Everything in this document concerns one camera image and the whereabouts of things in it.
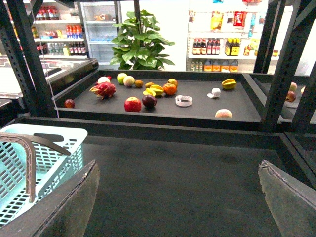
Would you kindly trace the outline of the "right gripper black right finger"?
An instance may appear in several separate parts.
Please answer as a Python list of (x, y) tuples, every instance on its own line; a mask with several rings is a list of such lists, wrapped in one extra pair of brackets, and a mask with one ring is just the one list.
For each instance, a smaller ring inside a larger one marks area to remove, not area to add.
[(258, 175), (269, 210), (283, 237), (316, 235), (316, 191), (263, 160)]

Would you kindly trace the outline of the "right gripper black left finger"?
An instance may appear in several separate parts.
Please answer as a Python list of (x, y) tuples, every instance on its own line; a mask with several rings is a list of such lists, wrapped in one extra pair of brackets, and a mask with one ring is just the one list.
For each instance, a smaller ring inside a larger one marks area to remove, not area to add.
[(81, 237), (92, 213), (100, 180), (95, 160), (31, 209), (5, 225), (2, 237)]

